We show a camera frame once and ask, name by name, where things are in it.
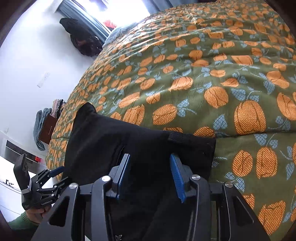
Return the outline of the person's left hand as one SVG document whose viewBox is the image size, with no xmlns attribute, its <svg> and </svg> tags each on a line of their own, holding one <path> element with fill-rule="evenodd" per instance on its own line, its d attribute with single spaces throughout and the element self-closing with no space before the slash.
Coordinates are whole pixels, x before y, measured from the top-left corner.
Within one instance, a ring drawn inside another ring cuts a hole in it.
<svg viewBox="0 0 296 241">
<path fill-rule="evenodd" d="M 26 210 L 26 216 L 31 222 L 39 225 L 42 222 L 44 216 L 50 211 L 51 208 L 51 205 L 45 206 L 40 209 L 30 208 Z"/>
</svg>

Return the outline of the green left sleeve forearm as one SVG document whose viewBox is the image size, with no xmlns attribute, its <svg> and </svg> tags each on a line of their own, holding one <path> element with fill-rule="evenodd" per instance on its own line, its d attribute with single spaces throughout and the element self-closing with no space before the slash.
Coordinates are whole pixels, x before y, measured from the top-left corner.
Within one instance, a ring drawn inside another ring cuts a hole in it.
<svg viewBox="0 0 296 241">
<path fill-rule="evenodd" d="M 39 219 L 35 213 L 25 211 L 16 219 L 9 221 L 8 225 L 14 231 L 36 230 L 40 222 L 41 219 Z"/>
</svg>

